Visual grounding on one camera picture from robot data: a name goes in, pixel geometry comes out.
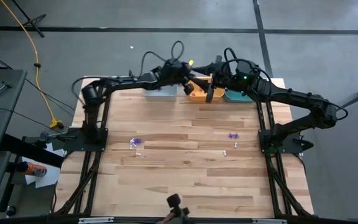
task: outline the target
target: concrete floor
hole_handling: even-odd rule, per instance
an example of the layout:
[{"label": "concrete floor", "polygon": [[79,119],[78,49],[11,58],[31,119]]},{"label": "concrete floor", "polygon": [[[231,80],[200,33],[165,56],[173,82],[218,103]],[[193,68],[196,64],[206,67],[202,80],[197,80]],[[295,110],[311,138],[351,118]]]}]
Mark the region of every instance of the concrete floor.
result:
[{"label": "concrete floor", "polygon": [[[46,13],[42,26],[128,27],[128,28],[225,28],[257,29],[252,0],[33,0],[19,1],[30,16]],[[358,0],[259,0],[265,29],[358,30]],[[16,26],[0,3],[0,26]],[[164,33],[164,32],[46,32],[45,38],[31,33],[38,48],[44,91],[75,106],[70,93],[72,81],[85,75],[126,75],[139,72],[147,50],[168,57],[176,40],[185,44],[181,59],[195,65],[210,63],[214,56],[232,47],[238,57],[265,67],[258,34]],[[285,79],[287,88],[311,91],[343,104],[358,91],[358,35],[266,34],[268,56],[274,77]],[[34,53],[23,32],[0,31],[0,59],[29,72],[34,82]],[[150,57],[145,69],[160,65]],[[67,125],[72,117],[55,105],[55,116]],[[35,89],[25,84],[16,111],[49,125],[50,116]],[[291,108],[294,118],[307,113]],[[16,137],[37,136],[45,128],[19,116],[12,117],[8,133]],[[306,138],[314,139],[308,131]],[[331,159],[320,156],[317,147],[305,152],[308,184],[314,211],[327,218],[349,217],[327,169]],[[12,205],[17,216],[48,213],[53,188],[16,187]]]}]

